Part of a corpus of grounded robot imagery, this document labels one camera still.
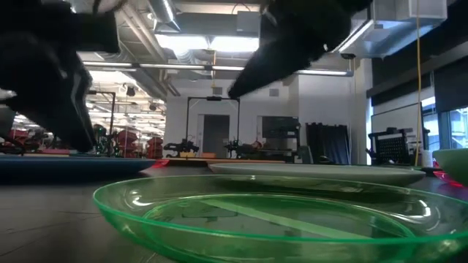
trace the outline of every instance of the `white plate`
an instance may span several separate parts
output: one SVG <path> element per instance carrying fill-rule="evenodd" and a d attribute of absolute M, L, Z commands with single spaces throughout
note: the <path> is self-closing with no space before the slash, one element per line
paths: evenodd
<path fill-rule="evenodd" d="M 313 164 L 211 164 L 210 168 L 214 173 L 224 175 L 306 176 L 391 186 L 407 186 L 426 175 L 410 169 Z"/>

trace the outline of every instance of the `doorway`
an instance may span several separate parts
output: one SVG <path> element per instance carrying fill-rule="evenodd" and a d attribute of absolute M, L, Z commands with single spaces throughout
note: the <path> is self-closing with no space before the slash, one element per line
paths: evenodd
<path fill-rule="evenodd" d="M 203 116 L 203 152 L 215 153 L 216 158 L 227 158 L 224 147 L 229 141 L 229 115 Z"/>

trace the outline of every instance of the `table surface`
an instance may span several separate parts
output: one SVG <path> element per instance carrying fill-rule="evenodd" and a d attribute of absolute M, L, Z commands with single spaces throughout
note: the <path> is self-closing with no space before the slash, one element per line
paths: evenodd
<path fill-rule="evenodd" d="M 148 169 L 132 178 L 206 175 L 208 168 Z M 0 262 L 172 262 L 121 237 L 92 200 L 106 181 L 0 185 Z M 410 186 L 468 201 L 468 188 L 436 178 Z"/>

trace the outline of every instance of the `air vent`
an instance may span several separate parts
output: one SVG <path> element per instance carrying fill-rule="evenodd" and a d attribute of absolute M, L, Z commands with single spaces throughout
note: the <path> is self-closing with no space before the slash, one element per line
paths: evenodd
<path fill-rule="evenodd" d="M 270 88 L 270 96 L 279 97 L 279 89 L 278 88 Z"/>
<path fill-rule="evenodd" d="M 222 87 L 213 87 L 213 95 L 222 96 Z"/>

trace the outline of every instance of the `transparent green plate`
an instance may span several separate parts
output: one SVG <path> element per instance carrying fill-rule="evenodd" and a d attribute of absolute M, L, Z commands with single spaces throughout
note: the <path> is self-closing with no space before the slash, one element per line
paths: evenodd
<path fill-rule="evenodd" d="M 468 244 L 468 203 L 368 183 L 148 178 L 94 201 L 123 235 L 180 262 L 443 262 Z"/>

